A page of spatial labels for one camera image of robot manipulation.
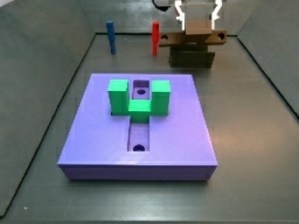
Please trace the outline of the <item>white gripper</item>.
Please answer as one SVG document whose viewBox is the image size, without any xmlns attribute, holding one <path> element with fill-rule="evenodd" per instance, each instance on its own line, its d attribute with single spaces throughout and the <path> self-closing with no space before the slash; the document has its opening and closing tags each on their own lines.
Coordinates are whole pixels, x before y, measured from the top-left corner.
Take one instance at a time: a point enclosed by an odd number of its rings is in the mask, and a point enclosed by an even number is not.
<svg viewBox="0 0 299 224">
<path fill-rule="evenodd" d="M 173 8 L 175 19 L 181 23 L 183 31 L 185 20 L 191 18 L 207 18 L 211 20 L 211 29 L 215 30 L 215 21 L 220 18 L 221 0 L 152 0 L 152 4 L 163 12 Z"/>
</svg>

